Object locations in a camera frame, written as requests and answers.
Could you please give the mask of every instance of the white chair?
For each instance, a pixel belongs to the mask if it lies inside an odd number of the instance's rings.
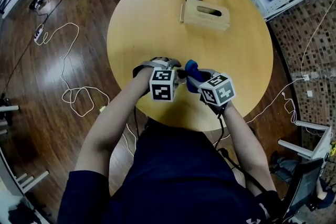
[[[314,148],[314,150],[310,151],[306,148],[288,143],[284,140],[279,140],[278,144],[286,148],[289,148],[293,151],[296,151],[299,156],[305,159],[316,159],[316,158],[325,159],[327,154],[330,153],[330,148],[331,148],[331,145],[330,145],[330,141],[332,137],[331,136],[331,126],[324,126],[324,125],[319,125],[319,124],[314,124],[314,123],[309,123],[309,122],[304,122],[304,121],[296,121],[296,125],[315,129],[318,131],[324,131],[324,134],[322,135],[319,143]]]

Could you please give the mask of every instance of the navy shirt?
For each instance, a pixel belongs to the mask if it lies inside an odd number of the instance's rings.
[[[265,223],[275,191],[254,197],[203,133],[152,123],[110,197],[108,179],[70,172],[58,223]]]

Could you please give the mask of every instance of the table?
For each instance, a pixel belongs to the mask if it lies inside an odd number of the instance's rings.
[[[179,22],[185,0],[121,0],[111,17],[107,51],[113,75],[123,89],[132,70],[155,56],[189,59],[199,68],[211,68],[231,76],[237,97],[233,104],[247,115],[264,95],[273,66],[273,50],[266,23],[251,0],[203,0],[229,9],[230,27],[221,32]],[[199,94],[185,85],[176,90],[173,103],[154,102],[149,94],[137,108],[168,126],[196,131],[220,128]]]

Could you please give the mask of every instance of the person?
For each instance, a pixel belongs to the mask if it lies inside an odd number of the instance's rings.
[[[149,119],[133,165],[110,197],[110,157],[152,71],[143,68],[97,117],[69,173],[58,223],[266,223],[280,200],[262,146],[231,102],[223,118],[240,166],[267,192],[238,184],[204,133]]]
[[[295,159],[280,157],[279,153],[274,151],[271,156],[270,172],[290,184],[298,163],[299,162]],[[328,184],[319,177],[316,181],[315,192],[309,200],[309,209],[313,211],[316,208],[327,208],[335,202],[336,195],[332,188],[329,188]]]

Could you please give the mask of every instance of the black chair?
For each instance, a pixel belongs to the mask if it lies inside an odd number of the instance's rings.
[[[322,165],[323,159],[319,158],[299,163],[296,166],[277,223],[288,221],[303,205],[309,203],[315,192],[316,181],[320,176]]]

